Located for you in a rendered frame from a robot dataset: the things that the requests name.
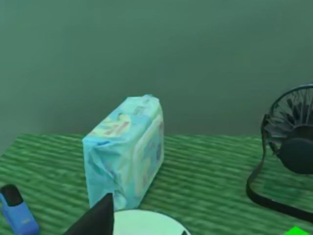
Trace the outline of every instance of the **fan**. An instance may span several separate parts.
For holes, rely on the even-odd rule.
[[[248,178],[247,196],[261,206],[313,223],[313,213],[260,196],[250,186],[262,169],[267,144],[288,170],[313,174],[313,84],[282,94],[264,115],[261,134],[263,157]]]

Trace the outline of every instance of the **white disc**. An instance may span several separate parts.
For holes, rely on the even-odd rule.
[[[181,223],[164,214],[127,210],[114,213],[113,235],[190,235],[190,233]]]

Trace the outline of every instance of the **white plate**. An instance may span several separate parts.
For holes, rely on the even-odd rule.
[[[113,235],[190,235],[173,218],[153,211],[127,210],[114,213]]]

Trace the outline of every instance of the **package of tissues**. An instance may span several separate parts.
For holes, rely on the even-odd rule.
[[[163,113],[152,95],[128,97],[83,138],[89,205],[113,193],[114,210],[137,208],[163,159]]]

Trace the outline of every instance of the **light blue plastic package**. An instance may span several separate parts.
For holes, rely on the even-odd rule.
[[[163,113],[152,95],[128,97],[83,138],[89,205],[113,193],[114,210],[137,208],[163,159]]]

